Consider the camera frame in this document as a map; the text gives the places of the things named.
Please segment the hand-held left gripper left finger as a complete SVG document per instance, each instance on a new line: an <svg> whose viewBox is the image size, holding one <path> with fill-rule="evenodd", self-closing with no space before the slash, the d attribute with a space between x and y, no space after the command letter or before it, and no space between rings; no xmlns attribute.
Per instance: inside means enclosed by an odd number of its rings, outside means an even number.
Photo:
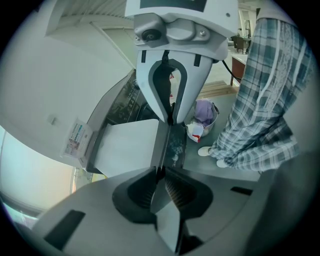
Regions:
<svg viewBox="0 0 320 256"><path fill-rule="evenodd" d="M46 256L171 256L150 211L156 168L87 184L46 211L32 228Z"/></svg>

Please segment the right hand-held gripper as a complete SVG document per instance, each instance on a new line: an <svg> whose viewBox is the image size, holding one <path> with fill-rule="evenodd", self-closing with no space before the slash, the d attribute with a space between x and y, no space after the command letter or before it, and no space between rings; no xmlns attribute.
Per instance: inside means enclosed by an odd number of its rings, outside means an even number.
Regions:
<svg viewBox="0 0 320 256"><path fill-rule="evenodd" d="M168 50L168 63L180 72L174 124L182 123L213 64L228 55L228 39L238 30L236 0L128 0L136 46Z"/></svg>

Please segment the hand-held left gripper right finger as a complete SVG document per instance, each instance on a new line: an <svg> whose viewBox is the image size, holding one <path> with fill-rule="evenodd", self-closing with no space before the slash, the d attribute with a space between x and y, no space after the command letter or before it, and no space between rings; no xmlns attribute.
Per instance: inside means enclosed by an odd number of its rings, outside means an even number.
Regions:
<svg viewBox="0 0 320 256"><path fill-rule="evenodd" d="M266 203L270 173L257 181L165 169L165 188L180 212L177 255L244 256Z"/></svg>

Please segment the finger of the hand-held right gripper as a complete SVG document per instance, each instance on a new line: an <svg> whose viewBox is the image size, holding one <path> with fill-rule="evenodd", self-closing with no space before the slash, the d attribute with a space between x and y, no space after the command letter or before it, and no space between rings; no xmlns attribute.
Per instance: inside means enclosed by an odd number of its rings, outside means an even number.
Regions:
<svg viewBox="0 0 320 256"><path fill-rule="evenodd" d="M166 123L169 117L169 75L162 72L164 50L139 50L136 81L153 112Z"/></svg>

